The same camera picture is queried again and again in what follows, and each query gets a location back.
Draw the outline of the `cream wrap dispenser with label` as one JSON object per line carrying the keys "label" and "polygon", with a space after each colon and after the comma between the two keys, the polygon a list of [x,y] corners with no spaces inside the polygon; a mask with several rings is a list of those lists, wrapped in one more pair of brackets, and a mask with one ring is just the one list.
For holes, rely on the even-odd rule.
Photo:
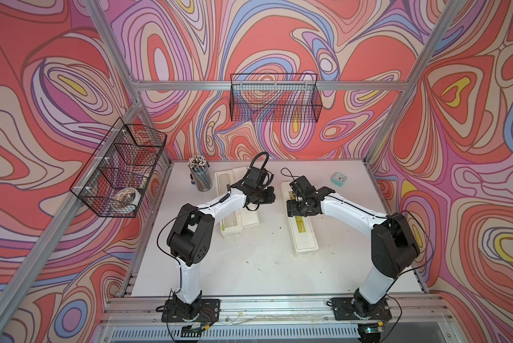
{"label": "cream wrap dispenser with label", "polygon": [[[223,197],[229,190],[228,186],[240,181],[247,171],[247,167],[217,171],[215,173],[215,181],[218,195]],[[257,212],[241,208],[242,202],[239,197],[229,197],[222,203],[222,205],[224,204],[226,205],[226,211],[220,215],[221,221],[219,224],[223,238],[233,239],[236,236],[240,236],[244,229],[260,223]]]}

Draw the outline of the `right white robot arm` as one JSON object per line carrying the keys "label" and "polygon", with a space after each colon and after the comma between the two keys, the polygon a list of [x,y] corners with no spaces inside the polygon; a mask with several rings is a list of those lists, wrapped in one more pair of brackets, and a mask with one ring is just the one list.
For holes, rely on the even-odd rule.
{"label": "right white robot arm", "polygon": [[289,183],[294,198],[287,200],[289,217],[333,217],[370,239],[373,267],[348,306],[359,320],[368,320],[399,276],[420,255],[407,218],[369,210],[338,195],[330,187],[315,188],[305,176]]}

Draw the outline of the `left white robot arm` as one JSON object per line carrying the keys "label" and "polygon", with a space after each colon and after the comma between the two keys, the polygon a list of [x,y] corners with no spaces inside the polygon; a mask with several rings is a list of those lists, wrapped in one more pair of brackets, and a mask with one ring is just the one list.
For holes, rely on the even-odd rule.
{"label": "left white robot arm", "polygon": [[192,321],[202,307],[199,263],[212,243],[215,224],[230,214],[253,204],[257,207],[275,202],[271,183],[274,175],[264,167],[249,167],[243,178],[228,186],[226,192],[205,204],[185,204],[174,220],[166,243],[170,255],[179,263],[179,289],[167,301],[166,314]]}

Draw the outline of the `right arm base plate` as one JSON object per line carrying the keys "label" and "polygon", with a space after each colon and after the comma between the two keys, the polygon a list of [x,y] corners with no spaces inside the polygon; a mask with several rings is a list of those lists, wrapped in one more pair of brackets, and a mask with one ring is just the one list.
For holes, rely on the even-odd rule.
{"label": "right arm base plate", "polygon": [[362,297],[333,297],[326,301],[336,321],[389,322],[392,319],[387,300],[369,304]]}

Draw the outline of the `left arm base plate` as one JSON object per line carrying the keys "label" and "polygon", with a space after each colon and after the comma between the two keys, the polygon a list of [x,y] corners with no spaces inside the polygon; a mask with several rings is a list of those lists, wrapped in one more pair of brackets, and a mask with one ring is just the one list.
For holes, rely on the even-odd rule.
{"label": "left arm base plate", "polygon": [[219,320],[221,300],[217,298],[205,298],[195,300],[192,304],[186,304],[174,298],[166,300],[163,306],[163,323],[207,323],[212,324]]}

